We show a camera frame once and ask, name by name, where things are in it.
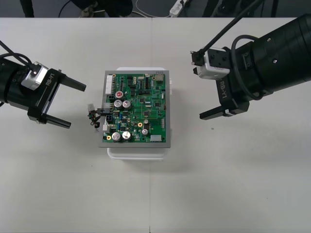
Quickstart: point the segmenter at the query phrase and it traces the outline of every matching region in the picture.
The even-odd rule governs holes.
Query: white cable
[[[136,8],[137,8],[140,12],[142,12],[143,14],[145,14],[145,15],[147,15],[147,16],[150,16],[150,17],[154,17],[154,18],[168,18],[168,17],[170,17],[170,15],[165,16],[165,17],[159,17],[159,16],[152,16],[152,15],[150,15],[150,14],[147,14],[146,12],[144,12],[144,11],[142,11],[141,9],[138,8],[138,6],[137,6],[138,1],[139,1],[139,0],[136,0],[135,6],[136,6]]]
[[[143,15],[142,13],[140,13],[140,12],[137,12],[137,11],[132,11],[132,13],[135,13],[135,14],[138,14],[138,15],[140,15],[140,16],[143,16],[143,17],[145,17],[145,18],[148,18],[148,16],[146,16],[146,15]]]
[[[93,13],[99,13],[99,12],[105,12],[105,10],[101,10],[101,11],[93,11]]]

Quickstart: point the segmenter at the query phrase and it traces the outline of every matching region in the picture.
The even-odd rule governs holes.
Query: silver capacitor
[[[124,94],[122,91],[117,91],[115,96],[117,100],[122,100],[124,98]]]
[[[122,108],[122,101],[121,100],[114,101],[113,106],[115,106],[116,109],[121,109]]]
[[[112,134],[112,140],[113,140],[114,142],[120,142],[120,140],[121,140],[121,134],[119,134],[118,132],[114,132],[114,133]]]
[[[149,132],[148,132],[147,129],[143,129],[143,130],[141,131],[141,133],[142,133],[142,135],[147,136]]]
[[[128,100],[125,100],[122,105],[125,110],[129,110],[132,107],[131,102]]]
[[[131,136],[131,133],[128,132],[128,131],[124,131],[124,132],[122,133],[122,138],[123,138],[125,141],[130,140],[131,137],[132,137],[132,136]]]

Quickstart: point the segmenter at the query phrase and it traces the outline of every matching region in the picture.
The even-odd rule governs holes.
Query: table surface
[[[291,19],[243,19],[216,44]],[[60,87],[49,114],[70,130],[0,109],[0,232],[306,233],[311,231],[311,83],[209,121],[216,84],[190,50],[230,19],[0,19],[1,40],[87,85]],[[163,162],[110,160],[86,116],[104,71],[164,67],[173,80],[172,148]]]

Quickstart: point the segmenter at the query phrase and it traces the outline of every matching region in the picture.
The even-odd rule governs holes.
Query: wire
[[[105,12],[106,10],[100,10],[100,11],[93,11],[93,13],[100,13],[100,12]]]
[[[143,16],[143,17],[145,17],[145,18],[148,18],[148,16],[145,16],[145,15],[143,15],[142,13],[137,12],[137,11],[132,11],[132,13],[137,14],[137,15],[140,15],[140,16]]]
[[[252,4],[246,7],[238,16],[236,16],[227,26],[224,27],[203,49],[200,49],[199,52],[204,54],[207,50],[210,49],[230,28],[236,25],[250,10],[258,7],[264,0],[255,0]]]
[[[60,18],[60,14],[62,13],[63,9],[65,8],[65,6],[67,6],[67,4],[68,4],[69,2],[71,2],[71,0],[67,1],[67,2],[63,5],[63,7],[60,9],[60,11],[59,11],[59,13],[58,13],[58,17],[59,17],[59,18]]]
[[[21,54],[21,53],[15,53],[15,54],[18,57],[24,58],[28,63],[32,64],[31,60],[28,57],[26,57],[24,54]],[[0,55],[0,59],[5,58],[5,57],[10,57],[10,56],[12,56],[12,55],[9,53],[5,53],[5,54]]]
[[[239,83],[239,85],[241,86],[243,92],[248,95],[251,99],[253,100],[260,100],[262,99],[264,93],[259,93],[258,96],[255,96],[254,94],[252,94],[248,88],[245,86],[244,81],[242,80],[242,77],[240,75],[239,69],[238,69],[238,65],[237,65],[237,57],[236,57],[236,53],[235,53],[235,49],[237,46],[237,43],[241,40],[241,39],[249,39],[249,40],[256,40],[258,39],[257,37],[251,36],[251,35],[240,35],[238,36],[232,43],[231,46],[231,62],[232,62],[232,66],[233,66],[233,71],[235,74],[235,77]]]
[[[142,12],[143,14],[145,14],[145,15],[147,15],[147,16],[150,16],[150,17],[154,17],[154,18],[168,18],[168,17],[170,17],[170,15],[165,16],[165,17],[159,17],[159,16],[153,16],[153,15],[147,14],[146,12],[142,11],[141,9],[139,9],[139,7],[137,6],[138,1],[139,1],[139,0],[136,0],[135,6],[136,6],[136,8],[137,8],[140,12]]]
[[[1,40],[0,40],[0,45],[5,49],[5,50],[7,50],[8,51],[8,53],[11,55],[11,56],[13,56],[13,57],[15,57],[19,62],[21,62],[21,63],[23,63],[25,66],[27,66],[28,68],[30,68],[30,64],[31,64],[31,62],[29,63],[29,62],[25,62],[23,59],[21,59],[16,53],[14,53],[12,50],[10,50],[10,48],[9,47],[7,47]]]
[[[266,3],[266,0],[264,0],[263,3],[262,3],[261,12],[260,12],[260,18],[262,18],[262,13],[263,13],[263,8],[264,8],[264,4],[265,3]]]

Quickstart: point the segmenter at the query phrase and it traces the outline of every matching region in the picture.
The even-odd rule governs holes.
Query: green circuit board
[[[103,142],[113,142],[112,134],[122,135],[127,131],[132,143],[166,142],[166,86],[165,74],[109,74],[112,76],[111,94],[106,96],[110,103],[109,132],[104,133]],[[116,100],[131,102],[131,108],[117,109]]]

